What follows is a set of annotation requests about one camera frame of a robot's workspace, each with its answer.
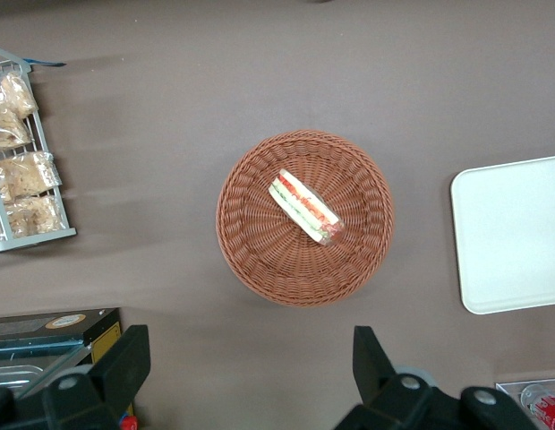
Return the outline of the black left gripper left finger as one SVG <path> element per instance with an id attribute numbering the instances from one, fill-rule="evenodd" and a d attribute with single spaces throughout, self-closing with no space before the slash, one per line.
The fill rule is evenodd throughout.
<path id="1" fill-rule="evenodd" d="M 118 429 L 150 372 L 149 330 L 133 325 L 89 370 L 65 370 L 22 399 L 0 388 L 0 429 Z"/>

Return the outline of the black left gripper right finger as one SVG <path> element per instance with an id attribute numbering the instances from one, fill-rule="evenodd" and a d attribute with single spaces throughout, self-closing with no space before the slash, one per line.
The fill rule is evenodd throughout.
<path id="1" fill-rule="evenodd" d="M 536 428 L 501 391 L 472 386 L 456 399 L 421 376 L 399 373 L 369 326 L 354 328 L 353 375 L 362 402 L 341 419 L 338 429 Z"/>

